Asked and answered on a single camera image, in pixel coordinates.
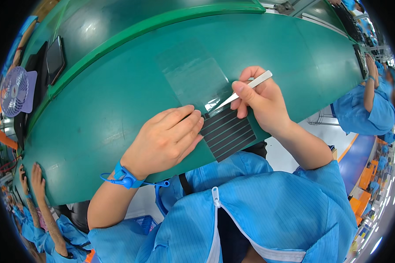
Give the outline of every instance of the blue cap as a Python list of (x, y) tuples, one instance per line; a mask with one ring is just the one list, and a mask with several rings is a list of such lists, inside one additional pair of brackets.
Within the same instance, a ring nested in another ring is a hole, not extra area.
[(395, 82), (395, 70), (392, 68), (388, 68), (388, 72), (392, 75), (393, 81)]

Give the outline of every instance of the fan grille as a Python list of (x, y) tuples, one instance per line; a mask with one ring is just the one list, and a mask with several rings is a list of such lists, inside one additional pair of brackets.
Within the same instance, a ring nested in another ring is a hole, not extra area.
[(0, 103), (6, 116), (15, 117), (21, 112), (28, 96), (28, 86), (28, 75), (23, 67), (17, 66), (6, 75), (0, 96)]

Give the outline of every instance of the blue plastic crate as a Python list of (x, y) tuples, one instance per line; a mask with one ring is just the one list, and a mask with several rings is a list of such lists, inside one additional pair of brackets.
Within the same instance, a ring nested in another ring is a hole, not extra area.
[(157, 222), (155, 222), (155, 220), (150, 215), (132, 218), (132, 220), (135, 220), (138, 224), (141, 225), (145, 235), (148, 235), (148, 233), (157, 226)]

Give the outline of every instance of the smartphone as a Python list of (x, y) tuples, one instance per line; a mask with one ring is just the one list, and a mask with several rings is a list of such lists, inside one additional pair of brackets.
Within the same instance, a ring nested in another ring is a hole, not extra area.
[(65, 66), (62, 39), (57, 36), (47, 50), (47, 70), (50, 85), (54, 85)]

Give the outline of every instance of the blue floor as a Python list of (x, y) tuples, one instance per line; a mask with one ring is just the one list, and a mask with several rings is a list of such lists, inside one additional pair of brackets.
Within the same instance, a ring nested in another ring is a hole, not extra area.
[(347, 194), (353, 190), (369, 160), (375, 136), (358, 135), (348, 152), (338, 163)]

